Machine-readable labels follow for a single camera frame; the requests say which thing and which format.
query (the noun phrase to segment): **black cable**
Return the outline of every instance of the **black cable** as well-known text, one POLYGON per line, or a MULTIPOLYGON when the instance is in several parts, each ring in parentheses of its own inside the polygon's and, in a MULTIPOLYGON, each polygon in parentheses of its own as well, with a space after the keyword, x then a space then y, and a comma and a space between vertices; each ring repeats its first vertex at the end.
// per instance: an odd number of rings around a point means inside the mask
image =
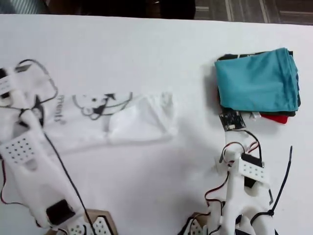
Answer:
MULTIPOLYGON (((18 66, 20 66, 21 64, 25 63, 25 62, 32 62, 33 64, 37 65, 43 72, 45 75, 47 75, 49 77, 49 82, 51 84, 51 86, 54 89, 54 95, 48 99, 45 99, 43 101, 40 101, 38 104, 43 104, 45 102, 48 102, 50 100, 53 100, 55 97, 57 97, 58 93, 59 93, 59 89, 57 88, 57 86, 55 85, 53 79, 51 78, 48 70, 45 68, 45 66, 43 66, 39 61, 34 60, 34 59, 25 59, 20 61, 17 65, 16 68, 18 66)), ((19 110, 21 113, 19 115, 19 117, 26 111, 26 110, 30 110, 30 109, 22 109, 22 108, 16 108, 16 107, 11 107, 11 106, 0 106, 0 108, 5 108, 5 109, 15 109, 15 110, 19 110)))
POLYGON ((55 85, 53 79, 51 78, 51 76, 50 76, 48 70, 45 68, 45 66, 43 66, 43 65, 42 65, 39 61, 37 61, 37 60, 34 60, 34 59, 25 59, 25 60, 20 61, 20 62, 16 65, 16 67, 20 66, 21 64, 23 64, 23 63, 25 63, 25 62, 32 62, 33 64, 37 65, 37 66, 44 72, 44 74, 49 77, 49 82, 50 82, 51 86, 53 87, 53 89, 54 89, 54 91, 55 91, 53 97, 48 98, 48 99, 45 99, 45 100, 43 100, 43 101, 40 101, 39 104, 43 104, 43 103, 45 103, 45 102, 47 102, 47 101, 50 101, 50 100, 54 99, 55 97, 57 97, 57 95, 58 95, 58 93, 59 93, 59 89, 58 89, 57 86, 55 85))
POLYGON ((242 131, 243 131, 243 132, 246 132, 248 135, 252 136, 252 137, 255 139, 255 141, 258 142, 258 144, 259 144, 259 158, 260 158, 260 160, 262 161, 261 144, 260 144, 258 138, 256 138, 256 136, 255 136, 254 134, 252 134, 252 133, 251 133, 250 131, 248 131, 248 130, 233 130, 233 131, 238 131, 238 132, 242 132, 242 131))
POLYGON ((221 225, 219 225, 216 230, 213 230, 212 232, 210 232, 209 235, 216 233, 218 230, 220 230, 220 228, 221 228, 221 225))
POLYGON ((58 230, 63 232, 64 234, 68 235, 68 232, 65 229, 58 229, 58 230))
POLYGON ((78 196, 78 198, 79 198, 79 200, 80 200, 80 202, 81 202, 81 204, 82 204, 82 206, 84 208, 84 212, 85 212, 86 218, 87 218, 87 220, 88 220, 88 222, 89 222, 89 224, 91 226, 93 234, 97 235, 97 233, 96 233, 96 231, 95 231, 95 229, 94 229, 94 227, 92 225, 92 221, 91 221, 91 219, 90 219, 90 217, 89 217, 89 215, 87 213, 87 210, 86 210, 86 207, 85 207, 85 205, 83 203, 83 200, 82 200, 82 198, 81 198, 81 196, 80 196, 80 194, 79 194, 79 192, 78 192, 74 182, 72 181, 71 177, 69 176, 68 171, 67 171, 66 167, 64 166, 64 163, 63 163, 63 161, 62 161, 58 151, 56 150, 55 146, 53 145, 53 143, 51 142, 51 140, 49 139, 49 137, 47 136, 47 134, 45 132, 44 132, 44 135, 45 135, 45 138, 47 139, 47 141, 49 142, 49 144, 51 145, 51 147, 53 148, 55 154, 57 155, 57 158, 59 159, 59 161, 61 163, 61 166, 62 166, 65 174, 67 175, 68 180, 70 181, 71 185, 73 186, 73 188, 74 188, 74 190, 75 190, 75 192, 76 192, 76 194, 77 194, 77 196, 78 196))
POLYGON ((282 192, 283 192, 283 189, 284 189, 284 187, 285 187, 285 184, 286 184, 286 181, 287 181, 287 178, 288 178, 288 175, 289 175, 289 170, 290 170, 290 166, 291 166, 291 157, 292 157, 292 146, 290 146, 289 161, 288 161, 288 166, 287 166, 286 174, 285 174, 284 180, 283 180, 282 185, 281 185, 281 187, 280 187, 280 189, 279 189, 277 198, 276 198, 276 200, 275 200, 275 203, 274 203, 272 209, 270 209, 270 210, 267 211, 267 212, 259 212, 259 213, 255 214, 255 215, 253 216, 253 218, 251 219, 251 221, 250 221, 250 224, 251 224, 251 225, 252 225, 253 222, 254 222, 259 216, 261 216, 261 215, 269 215, 269 216, 273 216, 273 215, 274 215, 275 208, 276 208, 276 206, 277 206, 277 204, 278 204, 279 198, 280 198, 280 196, 281 196, 281 194, 282 194, 282 192))

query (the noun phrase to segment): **perforated plate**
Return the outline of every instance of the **perforated plate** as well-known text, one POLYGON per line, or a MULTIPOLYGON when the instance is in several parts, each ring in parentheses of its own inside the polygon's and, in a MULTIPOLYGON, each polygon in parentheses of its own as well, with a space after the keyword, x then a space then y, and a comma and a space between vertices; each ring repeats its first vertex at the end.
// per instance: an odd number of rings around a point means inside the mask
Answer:
POLYGON ((82 224, 75 224, 71 227, 68 227, 69 235, 84 235, 85 234, 85 226, 82 224))
POLYGON ((0 145, 2 157, 10 165, 21 165, 36 158, 36 145, 29 131, 0 145))
POLYGON ((189 224, 186 227, 186 230, 184 232, 184 235, 190 235, 190 234, 191 235, 202 235, 202 228, 196 219, 195 220, 191 219, 189 221, 189 224))
POLYGON ((93 224, 93 227, 97 233, 97 235, 112 235, 109 230, 108 224, 103 217, 98 217, 93 224))
POLYGON ((269 187, 269 177, 265 168, 248 163, 241 158, 239 159, 239 173, 250 179, 264 183, 269 187))
POLYGON ((12 90, 10 76, 6 76, 0 79, 0 95, 12 90))

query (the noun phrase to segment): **stack of folded clothes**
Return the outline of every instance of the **stack of folded clothes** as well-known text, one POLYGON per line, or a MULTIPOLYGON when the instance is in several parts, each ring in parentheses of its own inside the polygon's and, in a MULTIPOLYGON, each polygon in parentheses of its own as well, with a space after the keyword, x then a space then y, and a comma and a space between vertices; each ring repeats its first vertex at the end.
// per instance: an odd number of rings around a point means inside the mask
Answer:
POLYGON ((291 51, 280 48, 256 54, 227 54, 215 66, 223 108, 259 112, 280 123, 295 116, 301 101, 291 51))

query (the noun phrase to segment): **white table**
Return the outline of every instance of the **white table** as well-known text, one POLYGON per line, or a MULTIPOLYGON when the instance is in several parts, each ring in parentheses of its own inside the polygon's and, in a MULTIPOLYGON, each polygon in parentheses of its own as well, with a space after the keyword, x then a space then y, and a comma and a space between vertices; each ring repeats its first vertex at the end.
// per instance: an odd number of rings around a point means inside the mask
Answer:
MULTIPOLYGON (((213 62, 225 53, 293 50, 302 100, 296 117, 287 125, 266 119, 247 125, 262 144, 274 198, 293 144, 293 163, 274 220, 281 235, 309 234, 312 37, 313 27, 297 25, 1 15, 0 67, 35 58, 46 65, 61 93, 176 93, 181 129, 173 141, 62 156, 86 206, 109 210, 121 235, 172 235, 192 212, 206 211, 204 192, 222 180, 213 160, 225 144, 211 93, 213 62)), ((0 217, 0 234, 43 232, 18 206, 0 205, 0 217)))

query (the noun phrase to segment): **cartoon bear print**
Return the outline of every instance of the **cartoon bear print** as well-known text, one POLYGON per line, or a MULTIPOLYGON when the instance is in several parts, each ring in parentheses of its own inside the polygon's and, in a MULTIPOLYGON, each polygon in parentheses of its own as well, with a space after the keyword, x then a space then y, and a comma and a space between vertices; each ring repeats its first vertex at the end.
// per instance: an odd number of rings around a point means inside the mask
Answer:
POLYGON ((81 110, 82 115, 91 120, 98 120, 101 116, 111 116, 126 108, 133 98, 133 93, 117 95, 73 95, 73 102, 81 110))

